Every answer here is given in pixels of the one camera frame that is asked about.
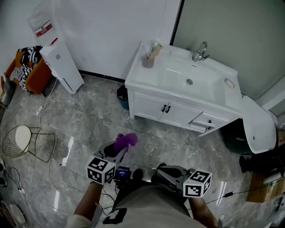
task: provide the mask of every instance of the cabinet handle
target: cabinet handle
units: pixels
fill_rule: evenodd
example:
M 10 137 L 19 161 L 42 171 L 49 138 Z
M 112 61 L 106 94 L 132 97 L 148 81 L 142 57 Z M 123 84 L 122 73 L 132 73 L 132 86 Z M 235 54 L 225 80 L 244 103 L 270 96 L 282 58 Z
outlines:
M 164 105 L 164 107 L 161 109 L 162 112 L 164 112 L 167 105 Z
M 166 110 L 166 112 L 165 112 L 165 113 L 168 113 L 168 112 L 169 112 L 169 110 L 170 110 L 170 108 L 171 108 L 171 106 L 168 106 L 168 109 Z

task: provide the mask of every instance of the red label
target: red label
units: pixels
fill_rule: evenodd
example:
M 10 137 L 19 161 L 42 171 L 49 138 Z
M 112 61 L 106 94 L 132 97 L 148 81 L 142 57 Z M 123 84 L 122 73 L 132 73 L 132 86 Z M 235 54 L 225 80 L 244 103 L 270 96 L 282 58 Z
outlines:
M 49 25 L 47 25 L 47 26 L 45 26 L 45 27 L 41 27 L 41 28 L 40 28 L 41 31 L 37 32 L 37 33 L 36 33 L 36 36 L 37 36 L 37 37 L 42 36 L 42 35 L 45 34 L 47 31 L 49 31 L 52 27 L 53 27 L 52 24 L 49 24 Z

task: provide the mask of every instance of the person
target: person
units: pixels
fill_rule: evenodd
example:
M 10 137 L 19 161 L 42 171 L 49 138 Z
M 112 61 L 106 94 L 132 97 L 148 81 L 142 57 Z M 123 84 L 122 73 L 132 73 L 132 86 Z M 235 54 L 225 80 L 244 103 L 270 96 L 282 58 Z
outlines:
M 102 228 L 216 228 L 217 220 L 202 198 L 189 198 L 193 218 L 167 185 L 142 181 L 137 169 L 122 186 L 112 211 L 97 224 Z M 92 182 L 65 228 L 90 228 L 98 207 L 102 185 Z

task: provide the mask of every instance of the marble floor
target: marble floor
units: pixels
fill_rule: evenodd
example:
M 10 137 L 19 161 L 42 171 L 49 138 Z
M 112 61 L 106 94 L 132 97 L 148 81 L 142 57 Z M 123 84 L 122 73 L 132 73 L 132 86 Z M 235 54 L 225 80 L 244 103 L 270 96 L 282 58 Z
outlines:
M 55 133 L 57 143 L 49 164 L 31 154 L 16 159 L 5 159 L 7 168 L 15 167 L 20 173 L 20 186 L 26 194 L 19 193 L 10 180 L 8 188 L 0 192 L 7 202 L 18 204 L 27 217 L 26 227 L 64 227 L 66 219 L 74 212 L 82 193 L 89 185 L 85 176 L 85 164 L 100 145 L 113 141 L 118 133 L 136 133 L 138 144 L 130 148 L 122 165 L 144 170 L 144 179 L 150 180 L 153 170 L 160 163 L 180 165 L 185 168 L 202 168 L 212 172 L 212 184 L 205 195 L 206 202 L 233 191 L 249 189 L 251 174 L 243 174 L 239 156 L 225 147 L 219 131 L 204 137 L 182 128 L 162 124 L 144 118 L 131 120 L 117 100 L 116 91 L 122 84 L 97 77 L 84 76 L 85 84 L 75 95 L 70 95 L 58 83 L 54 92 L 56 100 L 41 112 L 36 111 L 46 98 L 42 95 L 28 96 L 19 87 L 5 111 L 0 126 L 0 140 L 14 126 L 25 124 L 39 127 L 43 133 Z M 44 160 L 50 156 L 53 138 L 41 136 L 37 141 L 37 154 Z M 12 170 L 11 176 L 18 175 Z M 104 189 L 116 197 L 114 182 Z M 255 204 L 246 202 L 247 193 L 209 203 L 213 214 L 224 215 L 224 225 L 239 228 L 245 224 L 267 219 L 273 210 L 273 202 Z M 112 206 L 110 197 L 102 196 L 103 207 Z

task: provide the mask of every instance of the drain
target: drain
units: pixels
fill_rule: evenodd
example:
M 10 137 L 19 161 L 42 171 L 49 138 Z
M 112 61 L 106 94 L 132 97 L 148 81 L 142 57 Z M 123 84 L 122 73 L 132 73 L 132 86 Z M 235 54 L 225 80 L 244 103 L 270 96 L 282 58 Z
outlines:
M 188 85 L 192 85 L 192 84 L 193 84 L 193 81 L 188 78 L 188 79 L 186 79 L 186 83 L 187 83 Z

